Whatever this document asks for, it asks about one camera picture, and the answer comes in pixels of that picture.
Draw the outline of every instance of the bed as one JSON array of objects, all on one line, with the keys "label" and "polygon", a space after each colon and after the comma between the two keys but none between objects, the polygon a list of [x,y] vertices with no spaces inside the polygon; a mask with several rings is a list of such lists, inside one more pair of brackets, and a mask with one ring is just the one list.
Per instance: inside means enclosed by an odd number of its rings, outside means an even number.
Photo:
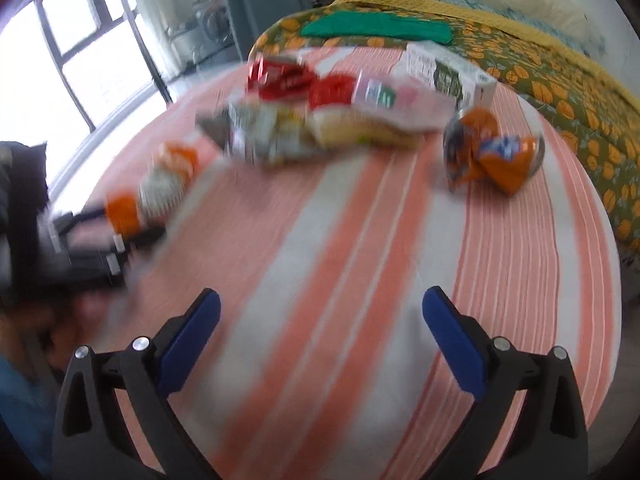
[{"label": "bed", "polygon": [[258,38],[251,56],[323,45],[406,46],[390,37],[300,34],[338,10],[449,23],[451,50],[509,85],[561,133],[594,183],[622,255],[633,256],[640,245],[640,100],[603,68],[602,35],[586,17],[580,21],[575,4],[527,0],[524,12],[509,14],[524,5],[514,1],[510,10],[496,10],[487,0],[336,0],[280,20]]}]

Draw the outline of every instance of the striped tablecloth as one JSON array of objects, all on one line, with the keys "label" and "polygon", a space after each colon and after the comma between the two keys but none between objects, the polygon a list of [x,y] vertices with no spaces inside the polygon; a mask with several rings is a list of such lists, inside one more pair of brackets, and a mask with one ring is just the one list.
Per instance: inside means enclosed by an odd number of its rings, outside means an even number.
[{"label": "striped tablecloth", "polygon": [[[401,51],[300,51],[316,70],[388,72]],[[153,149],[187,139],[212,160],[168,241],[96,338],[153,335],[205,286],[222,321],[172,406],[225,480],[412,480],[472,403],[422,320],[440,285],[490,336],[525,351],[567,348],[588,424],[620,341],[614,237],[561,137],[500,86],[504,132],[543,132],[542,170],[508,199],[488,184],[451,194],[442,139],[419,153],[371,151],[267,173],[217,158],[196,110],[241,91],[246,69],[195,89],[142,131],[96,190],[137,182]],[[485,466],[499,460],[518,396]]]}]

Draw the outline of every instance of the blue gripper pad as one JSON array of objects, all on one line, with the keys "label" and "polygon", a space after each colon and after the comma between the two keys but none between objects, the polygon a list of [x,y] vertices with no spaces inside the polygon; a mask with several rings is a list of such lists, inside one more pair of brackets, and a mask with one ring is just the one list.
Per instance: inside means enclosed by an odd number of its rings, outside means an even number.
[{"label": "blue gripper pad", "polygon": [[210,290],[184,321],[158,362],[158,392],[167,397],[184,386],[200,352],[220,321],[220,297]]},{"label": "blue gripper pad", "polygon": [[484,360],[460,325],[460,314],[439,286],[432,286],[424,293],[422,316],[460,389],[481,400],[486,391]]}]

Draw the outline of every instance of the blue clothing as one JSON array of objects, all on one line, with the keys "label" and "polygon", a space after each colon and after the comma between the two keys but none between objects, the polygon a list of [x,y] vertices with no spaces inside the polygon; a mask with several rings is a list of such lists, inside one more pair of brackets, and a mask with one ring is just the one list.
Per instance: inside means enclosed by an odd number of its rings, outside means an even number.
[{"label": "blue clothing", "polygon": [[51,476],[55,400],[0,356],[0,416],[35,468]]}]

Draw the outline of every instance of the silver screw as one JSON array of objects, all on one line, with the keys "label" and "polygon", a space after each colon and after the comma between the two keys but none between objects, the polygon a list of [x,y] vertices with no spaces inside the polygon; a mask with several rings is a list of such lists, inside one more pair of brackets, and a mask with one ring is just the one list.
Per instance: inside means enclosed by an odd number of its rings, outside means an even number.
[{"label": "silver screw", "polygon": [[497,337],[494,339],[494,347],[502,352],[506,352],[511,348],[511,343],[505,337]]},{"label": "silver screw", "polygon": [[138,352],[140,352],[149,346],[149,338],[145,336],[138,337],[133,340],[133,343],[131,344],[131,346],[133,346],[134,350],[137,350]]},{"label": "silver screw", "polygon": [[554,355],[558,359],[567,359],[569,357],[569,354],[561,346],[554,346]]},{"label": "silver screw", "polygon": [[89,347],[87,345],[79,346],[76,348],[74,355],[76,356],[76,359],[87,357],[89,355]]}]

